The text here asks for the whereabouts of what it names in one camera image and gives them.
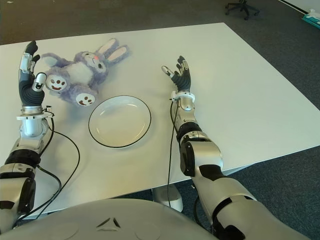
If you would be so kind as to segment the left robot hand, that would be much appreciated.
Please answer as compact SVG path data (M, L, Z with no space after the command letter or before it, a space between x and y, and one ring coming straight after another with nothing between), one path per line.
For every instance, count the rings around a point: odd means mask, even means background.
M45 97L43 88L47 75L44 72L34 74L35 65L40 55L35 55L38 46L35 40L31 41L25 48L18 70L19 97L24 107L41 106Z

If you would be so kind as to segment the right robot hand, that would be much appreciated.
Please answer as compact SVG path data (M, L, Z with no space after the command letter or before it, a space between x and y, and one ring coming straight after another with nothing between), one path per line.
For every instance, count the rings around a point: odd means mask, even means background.
M190 92L191 88L191 74L190 68L186 59L180 55L177 59L176 68L178 70L172 71L167 66L162 66L161 70L169 76L172 82L176 85L177 90Z

